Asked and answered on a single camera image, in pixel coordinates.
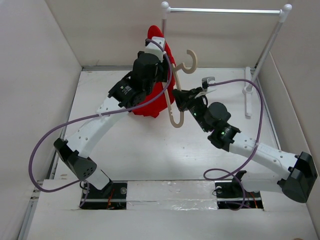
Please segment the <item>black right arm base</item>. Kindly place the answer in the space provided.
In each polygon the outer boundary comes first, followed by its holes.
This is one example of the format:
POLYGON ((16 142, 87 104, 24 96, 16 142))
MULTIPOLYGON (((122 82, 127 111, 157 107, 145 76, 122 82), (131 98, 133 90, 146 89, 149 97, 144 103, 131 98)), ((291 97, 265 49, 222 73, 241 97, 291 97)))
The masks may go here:
POLYGON ((215 190, 212 194, 216 197, 219 210, 228 209, 232 211, 240 209, 263 209, 261 193, 249 192, 242 188, 239 181, 246 171, 241 170, 235 177, 228 180, 215 182, 215 190))

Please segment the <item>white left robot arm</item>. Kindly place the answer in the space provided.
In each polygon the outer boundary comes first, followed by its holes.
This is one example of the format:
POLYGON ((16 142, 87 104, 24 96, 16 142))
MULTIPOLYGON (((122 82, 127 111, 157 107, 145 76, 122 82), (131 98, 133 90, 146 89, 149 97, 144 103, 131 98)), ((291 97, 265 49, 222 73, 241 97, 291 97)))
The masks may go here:
POLYGON ((73 135, 54 142, 60 159, 79 181, 94 187, 98 197, 104 199, 111 194, 112 180, 90 158, 91 152, 115 123, 129 112, 146 106, 146 99, 157 83, 168 87, 171 82, 172 68, 166 52, 139 52, 132 70, 109 90, 96 115, 73 135))

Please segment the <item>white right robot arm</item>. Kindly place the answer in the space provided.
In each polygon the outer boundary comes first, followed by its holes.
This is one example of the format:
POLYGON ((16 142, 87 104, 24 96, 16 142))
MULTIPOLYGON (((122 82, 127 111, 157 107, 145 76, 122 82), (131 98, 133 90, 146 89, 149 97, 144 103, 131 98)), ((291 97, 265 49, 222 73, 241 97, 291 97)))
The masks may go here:
POLYGON ((280 192, 289 199, 306 203, 318 177, 312 156, 307 152, 288 153, 263 143, 257 143, 238 128, 230 125, 231 114, 220 102, 208 104, 201 87, 172 91, 179 111, 189 111, 201 129, 209 133, 207 139, 217 149, 240 155, 270 169, 270 177, 255 178, 242 171, 231 191, 242 197, 248 191, 280 192))

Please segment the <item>beige wooden hanger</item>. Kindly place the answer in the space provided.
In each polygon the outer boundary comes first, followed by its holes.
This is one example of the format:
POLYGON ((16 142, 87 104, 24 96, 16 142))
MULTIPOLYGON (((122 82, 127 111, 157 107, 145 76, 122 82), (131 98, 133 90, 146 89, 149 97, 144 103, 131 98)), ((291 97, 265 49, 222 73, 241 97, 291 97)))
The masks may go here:
MULTIPOLYGON (((183 71, 185 74, 190 75, 190 74, 193 74, 198 67, 198 57, 197 57, 196 53, 191 49, 187 49, 186 54, 192 58, 192 65, 190 68, 187 68, 186 64, 184 62, 182 62, 178 65, 175 65, 174 63, 171 64, 172 76, 175 79, 176 89, 179 91, 181 91, 182 88, 181 88, 181 83, 180 83, 180 79, 178 76, 178 71, 183 71)), ((179 122, 175 122, 175 119, 173 116, 173 111, 172 111, 172 104, 170 101, 170 96, 169 96, 168 90, 165 90, 164 96, 165 96, 165 101, 167 104, 167 110, 168 110, 168 115, 169 115, 169 120, 170 120, 171 125, 174 128, 181 128, 184 124, 184 118, 185 118, 184 112, 180 111, 179 122)))

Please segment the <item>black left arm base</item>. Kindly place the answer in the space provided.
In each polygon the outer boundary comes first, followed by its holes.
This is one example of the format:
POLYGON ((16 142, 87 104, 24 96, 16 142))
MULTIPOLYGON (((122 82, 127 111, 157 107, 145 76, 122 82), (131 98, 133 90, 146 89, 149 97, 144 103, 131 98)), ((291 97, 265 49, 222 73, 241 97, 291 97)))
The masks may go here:
POLYGON ((113 182, 106 189, 98 190, 87 182, 80 182, 82 190, 79 208, 82 210, 126 210, 128 183, 113 182))

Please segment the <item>red t shirt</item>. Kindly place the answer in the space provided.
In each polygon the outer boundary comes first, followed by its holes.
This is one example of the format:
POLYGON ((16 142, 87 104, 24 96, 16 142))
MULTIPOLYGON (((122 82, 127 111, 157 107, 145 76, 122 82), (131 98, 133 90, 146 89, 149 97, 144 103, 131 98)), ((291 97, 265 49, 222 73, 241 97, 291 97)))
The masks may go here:
MULTIPOLYGON (((147 38, 152 39, 152 37, 160 37, 163 38, 164 35, 161 32, 160 28, 156 25, 151 25, 148 29, 147 32, 147 38)), ((175 77, 173 76, 170 82, 170 85, 167 89, 168 95, 169 95, 169 100, 170 100, 170 105, 175 101, 174 96, 172 94, 172 90, 175 86, 175 77)), ((156 95, 158 95, 161 91, 163 90, 163 85, 158 82, 155 84, 154 89, 150 95, 148 95, 142 103, 146 103, 149 100, 153 99, 156 95)), ((152 103, 141 107, 139 109, 133 110, 133 113, 138 116, 144 116, 144 117, 153 117, 156 118, 161 111, 165 110, 168 107, 165 95, 162 94, 158 99, 153 101, 152 103)))

